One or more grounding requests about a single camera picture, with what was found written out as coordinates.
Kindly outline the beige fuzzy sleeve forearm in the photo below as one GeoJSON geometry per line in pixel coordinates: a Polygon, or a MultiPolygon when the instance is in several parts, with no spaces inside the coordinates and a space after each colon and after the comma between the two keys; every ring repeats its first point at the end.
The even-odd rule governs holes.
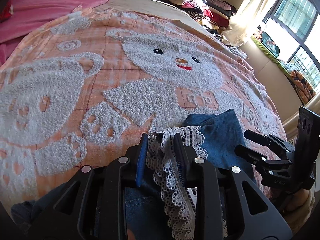
{"type": "Polygon", "coordinates": [[[283,216],[293,234],[296,234],[311,215],[315,198],[312,191],[301,189],[296,193],[271,190],[271,203],[283,216]]]}

